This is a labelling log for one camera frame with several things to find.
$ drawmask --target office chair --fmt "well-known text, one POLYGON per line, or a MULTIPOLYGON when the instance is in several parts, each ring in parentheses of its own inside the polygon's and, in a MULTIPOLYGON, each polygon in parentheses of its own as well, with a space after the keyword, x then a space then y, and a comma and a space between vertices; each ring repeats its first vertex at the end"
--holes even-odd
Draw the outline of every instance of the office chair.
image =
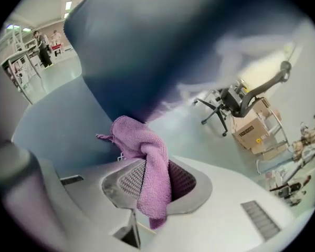
POLYGON ((280 71, 272 79, 262 84, 258 88, 253 89, 243 98, 239 94, 242 89, 242 84, 239 84, 235 89, 224 88, 222 90, 219 90, 219 97, 216 98, 217 102, 220 101, 218 107, 211 104, 210 101, 206 102, 200 98, 195 98, 194 104, 197 104, 197 102, 201 102, 213 110, 213 112, 206 119, 202 120, 201 123, 206 124, 209 118, 211 118, 214 114, 217 114, 225 129, 225 132, 223 133, 223 136, 225 137, 228 130, 225 123, 226 114, 223 113, 222 110, 230 111, 232 116, 236 118, 245 117, 253 108, 253 106, 263 98, 257 97, 258 95, 264 93, 275 84, 286 82, 289 79, 291 67, 292 65, 290 64, 290 62, 283 61, 280 65, 280 71))

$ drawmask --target towel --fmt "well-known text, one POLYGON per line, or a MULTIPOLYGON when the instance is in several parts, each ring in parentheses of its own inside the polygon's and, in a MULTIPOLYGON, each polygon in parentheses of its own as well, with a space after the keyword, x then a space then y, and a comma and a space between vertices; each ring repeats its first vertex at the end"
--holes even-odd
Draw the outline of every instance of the towel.
POLYGON ((111 135, 98 139, 115 143, 126 159, 146 158, 146 168, 137 208, 149 218, 151 229, 166 221, 166 208, 172 199, 167 147, 147 125, 121 116, 111 126, 111 135))

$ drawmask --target person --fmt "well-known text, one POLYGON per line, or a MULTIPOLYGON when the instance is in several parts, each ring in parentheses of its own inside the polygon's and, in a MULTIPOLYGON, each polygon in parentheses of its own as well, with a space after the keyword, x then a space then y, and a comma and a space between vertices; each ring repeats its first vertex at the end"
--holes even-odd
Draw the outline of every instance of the person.
POLYGON ((46 44, 46 40, 45 40, 44 36, 42 34, 40 34, 39 31, 34 31, 33 35, 37 40, 37 46, 38 46, 39 52, 40 52, 39 56, 40 56, 40 60, 41 60, 42 64, 44 65, 45 68, 53 65, 53 63, 51 62, 50 57, 48 55, 48 52, 47 52, 47 44, 46 44))
POLYGON ((53 45, 58 45, 61 43, 61 34, 54 30, 54 33, 51 36, 51 41, 53 45))
POLYGON ((308 130, 308 127, 302 123, 301 139, 295 141, 287 150, 269 161, 256 161, 258 174, 267 173, 291 161, 298 162, 301 159, 303 148, 311 144, 315 144, 315 128, 308 130))
POLYGON ((48 36, 46 34, 44 34, 43 36, 47 45, 47 51, 51 54, 51 48, 50 48, 50 42, 49 42, 48 36))

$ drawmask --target wall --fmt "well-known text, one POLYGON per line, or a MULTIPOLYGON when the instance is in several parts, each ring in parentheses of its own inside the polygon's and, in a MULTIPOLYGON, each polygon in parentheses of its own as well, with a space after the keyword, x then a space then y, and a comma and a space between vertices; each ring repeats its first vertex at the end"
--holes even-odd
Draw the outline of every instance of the wall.
MULTIPOLYGON (((46 34, 49 38, 49 41, 51 41, 51 36, 54 33, 54 30, 56 30, 57 32, 61 34, 61 41, 63 42, 64 47, 66 47, 70 45, 70 42, 68 41, 67 37, 64 34, 63 25, 64 25, 64 22, 60 22, 60 23, 56 23, 56 24, 41 28, 39 29, 39 31, 42 34, 46 34)), ((32 39, 33 39, 33 31, 30 32, 30 35, 24 37, 23 41, 28 42, 32 39)))
POLYGON ((277 74, 280 70, 280 64, 285 58, 283 50, 278 50, 263 59, 252 62, 239 75, 250 89, 257 88, 277 74))
POLYGON ((302 46, 290 79, 269 98, 279 109, 282 123, 290 141, 300 138, 300 123, 315 125, 315 27, 304 20, 293 34, 294 41, 302 46))

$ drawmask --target ceiling light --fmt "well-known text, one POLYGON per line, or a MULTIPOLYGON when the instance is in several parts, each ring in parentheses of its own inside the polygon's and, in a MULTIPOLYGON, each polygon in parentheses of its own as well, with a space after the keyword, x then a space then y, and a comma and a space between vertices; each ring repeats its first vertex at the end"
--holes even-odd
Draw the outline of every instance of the ceiling light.
POLYGON ((69 1, 69 2, 67 2, 66 4, 65 4, 65 10, 69 10, 69 9, 71 9, 71 4, 72 4, 72 1, 69 1))
MULTIPOLYGON (((19 29, 19 28, 20 28, 20 26, 14 25, 14 29, 19 29)), ((7 29, 12 30, 12 29, 13 29, 13 24, 9 24, 9 25, 7 26, 7 29)))

